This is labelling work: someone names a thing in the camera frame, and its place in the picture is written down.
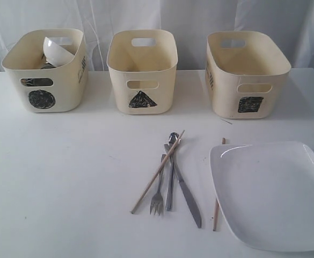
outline square plate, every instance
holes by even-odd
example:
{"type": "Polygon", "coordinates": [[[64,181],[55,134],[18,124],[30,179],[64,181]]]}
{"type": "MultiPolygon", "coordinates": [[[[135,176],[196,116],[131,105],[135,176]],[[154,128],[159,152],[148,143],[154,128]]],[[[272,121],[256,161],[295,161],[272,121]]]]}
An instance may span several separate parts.
{"type": "Polygon", "coordinates": [[[210,151],[216,196],[232,233],[262,250],[314,250],[314,152],[301,142],[210,151]]]}

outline white table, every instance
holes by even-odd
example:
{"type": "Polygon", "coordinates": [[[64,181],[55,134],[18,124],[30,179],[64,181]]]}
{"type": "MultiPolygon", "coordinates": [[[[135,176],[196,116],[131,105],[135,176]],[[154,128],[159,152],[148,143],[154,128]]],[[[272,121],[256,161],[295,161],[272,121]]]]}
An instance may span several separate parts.
{"type": "Polygon", "coordinates": [[[0,258],[314,257],[246,247],[222,217],[213,232],[208,157],[222,137],[232,144],[296,140],[314,150],[314,70],[291,71],[269,117],[232,124],[213,113],[203,78],[204,71],[178,71],[170,111],[128,116],[115,107],[109,73],[90,72],[78,108],[35,114],[0,73],[0,258]],[[153,185],[137,214],[129,213],[169,133],[183,129],[178,161],[202,229],[176,183],[173,212],[149,214],[153,185]]]}

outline white backdrop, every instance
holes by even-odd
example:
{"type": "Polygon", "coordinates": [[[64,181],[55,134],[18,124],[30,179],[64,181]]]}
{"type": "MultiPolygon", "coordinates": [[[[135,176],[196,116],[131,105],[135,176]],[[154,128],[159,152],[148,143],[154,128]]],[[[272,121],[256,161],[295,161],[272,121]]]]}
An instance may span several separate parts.
{"type": "Polygon", "coordinates": [[[113,34],[139,28],[174,34],[178,69],[203,69],[206,36],[225,30],[266,33],[293,67],[314,67],[314,0],[0,0],[0,70],[23,34],[57,27],[85,32],[94,70],[107,70],[113,34]]]}

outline wooden chopstick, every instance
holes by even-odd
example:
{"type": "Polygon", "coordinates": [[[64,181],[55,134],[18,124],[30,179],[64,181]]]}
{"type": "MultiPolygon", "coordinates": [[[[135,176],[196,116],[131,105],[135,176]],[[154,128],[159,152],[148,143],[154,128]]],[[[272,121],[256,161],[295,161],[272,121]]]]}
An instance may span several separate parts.
{"type": "Polygon", "coordinates": [[[137,200],[136,204],[134,205],[133,209],[130,211],[131,214],[134,214],[135,211],[137,210],[137,208],[139,207],[142,199],[144,198],[144,196],[146,195],[147,191],[150,189],[151,185],[153,184],[154,180],[157,178],[157,176],[159,175],[159,173],[162,171],[165,163],[168,161],[170,155],[173,153],[174,149],[176,149],[176,147],[179,144],[180,138],[182,137],[182,135],[184,134],[185,130],[183,130],[183,132],[180,134],[180,136],[178,137],[178,139],[176,140],[176,142],[172,145],[171,149],[169,150],[169,152],[167,153],[167,155],[165,156],[165,158],[162,160],[162,162],[160,163],[158,169],[156,170],[155,174],[153,175],[151,181],[147,184],[145,190],[142,192],[139,200],[137,200]]]}
{"type": "MultiPolygon", "coordinates": [[[[226,139],[222,138],[222,142],[221,144],[225,144],[226,143],[226,139]]],[[[217,226],[217,218],[219,215],[219,202],[217,201],[217,197],[215,197],[215,208],[214,208],[214,225],[213,225],[213,231],[216,231],[216,226],[217,226]]]]}

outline fork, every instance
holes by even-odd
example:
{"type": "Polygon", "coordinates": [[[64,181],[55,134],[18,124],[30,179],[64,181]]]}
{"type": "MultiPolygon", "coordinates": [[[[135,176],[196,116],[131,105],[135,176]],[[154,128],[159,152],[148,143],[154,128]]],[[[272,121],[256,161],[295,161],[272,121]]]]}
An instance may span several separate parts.
{"type": "Polygon", "coordinates": [[[155,214],[158,212],[158,215],[163,214],[164,212],[164,201],[163,196],[160,193],[160,189],[162,187],[163,183],[163,172],[164,169],[159,174],[159,182],[158,182],[158,189],[155,195],[153,195],[151,200],[151,206],[150,206],[150,214],[152,213],[153,208],[155,209],[155,214]]]}

